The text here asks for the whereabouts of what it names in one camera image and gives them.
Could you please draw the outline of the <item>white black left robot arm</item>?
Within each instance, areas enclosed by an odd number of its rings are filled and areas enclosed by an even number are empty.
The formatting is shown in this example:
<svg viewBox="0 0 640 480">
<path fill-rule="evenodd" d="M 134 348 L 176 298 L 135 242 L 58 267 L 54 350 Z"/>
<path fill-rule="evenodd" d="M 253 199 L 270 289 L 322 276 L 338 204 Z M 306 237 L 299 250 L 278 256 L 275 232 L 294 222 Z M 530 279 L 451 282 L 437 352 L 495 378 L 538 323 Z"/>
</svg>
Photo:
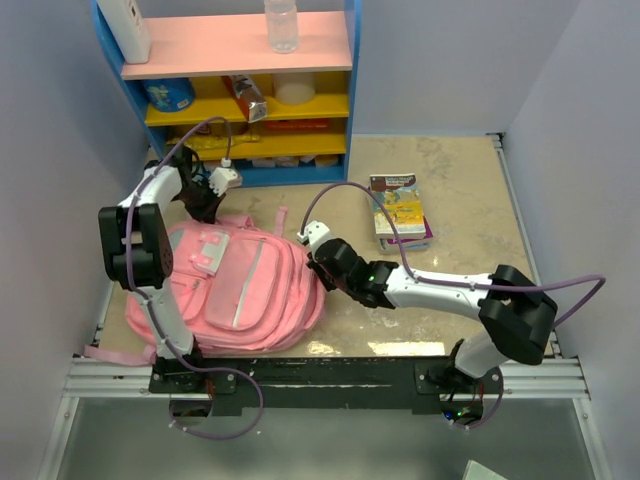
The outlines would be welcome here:
<svg viewBox="0 0 640 480">
<path fill-rule="evenodd" d="M 211 186 L 194 171 L 198 164 L 192 149 L 174 145 L 163 160 L 145 166 L 142 180 L 125 200 L 98 213 L 106 274 L 132 295 L 151 329 L 154 393 L 202 392 L 211 378 L 171 288 L 174 251 L 164 221 L 165 209 L 178 200 L 192 219 L 215 222 L 228 181 Z"/>
</svg>

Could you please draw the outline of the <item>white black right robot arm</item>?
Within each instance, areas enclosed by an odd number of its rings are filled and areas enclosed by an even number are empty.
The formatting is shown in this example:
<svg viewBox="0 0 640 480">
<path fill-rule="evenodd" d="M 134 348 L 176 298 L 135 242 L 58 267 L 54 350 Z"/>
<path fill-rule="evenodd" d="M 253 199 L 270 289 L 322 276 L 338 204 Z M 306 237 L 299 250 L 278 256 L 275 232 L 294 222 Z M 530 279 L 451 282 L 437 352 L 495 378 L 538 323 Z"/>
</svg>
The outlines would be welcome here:
<svg viewBox="0 0 640 480">
<path fill-rule="evenodd" d="M 488 372 L 511 360 L 542 363 L 557 304 L 519 270 L 500 265 L 491 274 L 430 274 L 392 261 L 366 261 L 341 238 L 303 240 L 307 266 L 329 291 L 339 289 L 367 308 L 424 308 L 482 324 L 477 335 L 459 340 L 446 362 L 425 375 L 444 391 L 469 392 Z"/>
</svg>

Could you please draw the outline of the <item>pink student backpack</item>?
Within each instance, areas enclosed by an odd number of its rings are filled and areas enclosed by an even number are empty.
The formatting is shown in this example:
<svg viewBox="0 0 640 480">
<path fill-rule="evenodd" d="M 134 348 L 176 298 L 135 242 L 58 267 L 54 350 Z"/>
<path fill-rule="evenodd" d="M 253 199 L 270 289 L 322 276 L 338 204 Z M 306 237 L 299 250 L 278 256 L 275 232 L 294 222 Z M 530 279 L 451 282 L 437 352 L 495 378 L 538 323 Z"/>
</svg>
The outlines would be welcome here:
<svg viewBox="0 0 640 480">
<path fill-rule="evenodd" d="M 171 288 L 206 356 L 266 354 L 296 344 L 322 318 L 325 289 L 304 249 L 257 228 L 249 216 L 166 227 L 174 251 Z M 147 344 L 140 355 L 85 346 L 84 356 L 127 366 L 155 359 L 152 333 L 127 292 L 124 318 Z"/>
</svg>

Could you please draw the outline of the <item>illustrated children's book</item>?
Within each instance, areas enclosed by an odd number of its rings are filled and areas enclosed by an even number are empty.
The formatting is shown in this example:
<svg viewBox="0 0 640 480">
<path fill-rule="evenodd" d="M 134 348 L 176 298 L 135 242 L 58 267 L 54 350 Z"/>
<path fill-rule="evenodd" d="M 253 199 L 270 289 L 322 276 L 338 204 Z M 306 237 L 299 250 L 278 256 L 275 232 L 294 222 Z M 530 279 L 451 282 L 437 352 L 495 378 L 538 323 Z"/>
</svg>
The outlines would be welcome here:
<svg viewBox="0 0 640 480">
<path fill-rule="evenodd" d="M 402 240 L 414 240 L 425 236 L 425 215 L 414 173 L 371 175 L 369 190 L 377 199 L 371 206 L 374 231 L 378 238 L 394 238 L 390 223 L 378 203 L 385 207 Z"/>
</svg>

